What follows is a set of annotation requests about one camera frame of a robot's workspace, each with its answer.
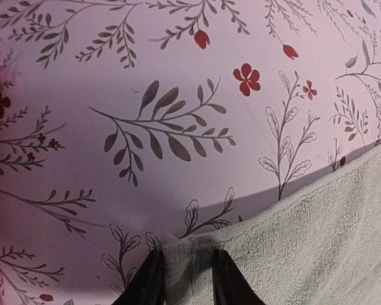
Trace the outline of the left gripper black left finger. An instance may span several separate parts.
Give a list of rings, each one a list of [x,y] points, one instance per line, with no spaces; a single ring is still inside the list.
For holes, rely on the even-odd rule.
[[[143,261],[126,290],[112,305],[163,305],[164,255],[152,250]]]

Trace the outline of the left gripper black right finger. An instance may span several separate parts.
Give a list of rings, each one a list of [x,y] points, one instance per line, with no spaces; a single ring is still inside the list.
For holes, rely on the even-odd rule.
[[[214,249],[213,300],[218,305],[264,305],[226,250]]]

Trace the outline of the green towel with panda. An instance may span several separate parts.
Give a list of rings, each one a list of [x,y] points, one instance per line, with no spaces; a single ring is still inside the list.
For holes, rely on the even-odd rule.
[[[216,248],[266,304],[381,304],[381,144],[248,220],[166,239],[168,304],[213,302]]]

